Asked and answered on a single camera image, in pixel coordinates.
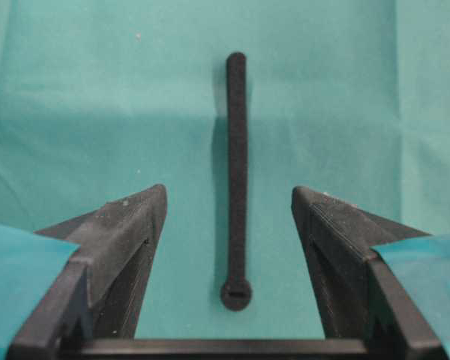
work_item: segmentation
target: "black frame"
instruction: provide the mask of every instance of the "black frame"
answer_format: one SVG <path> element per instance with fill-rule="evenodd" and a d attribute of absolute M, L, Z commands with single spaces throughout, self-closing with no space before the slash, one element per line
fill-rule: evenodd
<path fill-rule="evenodd" d="M 151 215 L 147 221 L 154 221 L 154 228 L 160 230 L 164 216 L 155 215 L 164 211 L 160 206 L 150 207 L 150 202 L 163 202 L 164 191 L 146 198 Z M 306 187 L 294 190 L 292 213 L 319 302 L 325 340 L 132 339 L 152 266 L 143 259 L 153 259 L 160 233 L 155 231 L 153 240 L 143 242 L 123 265 L 95 307 L 87 303 L 90 279 L 85 276 L 86 270 L 77 264 L 67 266 L 14 339 L 7 360 L 447 359 L 440 340 L 418 308 L 388 266 L 370 249 L 376 244 L 427 234 Z M 90 216 L 83 215 L 41 233 L 55 233 L 55 237 L 67 240 Z M 129 226 L 132 231 L 137 224 Z M 344 294 L 358 305 L 344 306 Z M 134 315 L 124 319 L 123 311 Z M 356 324 L 348 326 L 350 321 Z M 117 324 L 121 326 L 120 334 L 113 331 Z"/>

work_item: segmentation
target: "blue tape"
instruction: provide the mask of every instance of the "blue tape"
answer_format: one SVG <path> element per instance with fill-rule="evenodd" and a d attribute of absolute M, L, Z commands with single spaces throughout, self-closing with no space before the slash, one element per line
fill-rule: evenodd
<path fill-rule="evenodd" d="M 0 226 L 0 360 L 78 247 Z"/>
<path fill-rule="evenodd" d="M 450 235 L 373 247 L 417 305 L 450 358 Z"/>

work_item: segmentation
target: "teal fabric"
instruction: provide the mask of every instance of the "teal fabric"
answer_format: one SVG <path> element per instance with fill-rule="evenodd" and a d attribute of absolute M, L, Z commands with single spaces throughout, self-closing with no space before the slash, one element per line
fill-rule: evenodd
<path fill-rule="evenodd" d="M 254 293 L 230 313 L 236 50 Z M 293 186 L 450 232 L 450 0 L 0 1 L 0 222 L 34 230 L 158 182 L 169 214 L 138 337 L 321 338 Z"/>
<path fill-rule="evenodd" d="M 450 358 L 450 235 L 374 247 L 408 292 Z"/>
<path fill-rule="evenodd" d="M 0 360 L 78 245 L 0 226 Z"/>

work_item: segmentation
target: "black base bar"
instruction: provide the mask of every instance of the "black base bar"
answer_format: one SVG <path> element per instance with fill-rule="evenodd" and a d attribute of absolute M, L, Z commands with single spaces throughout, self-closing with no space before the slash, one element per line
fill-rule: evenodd
<path fill-rule="evenodd" d="M 64 350 L 73 359 L 395 359 L 384 343 L 328 340 L 119 340 L 85 342 Z"/>

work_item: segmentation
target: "painter's tape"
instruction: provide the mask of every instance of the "painter's tape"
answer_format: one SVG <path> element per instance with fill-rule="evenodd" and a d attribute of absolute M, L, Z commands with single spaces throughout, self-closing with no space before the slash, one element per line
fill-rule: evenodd
<path fill-rule="evenodd" d="M 0 226 L 0 360 L 78 247 Z"/>
<path fill-rule="evenodd" d="M 442 341 L 450 358 L 450 235 L 373 247 Z"/>

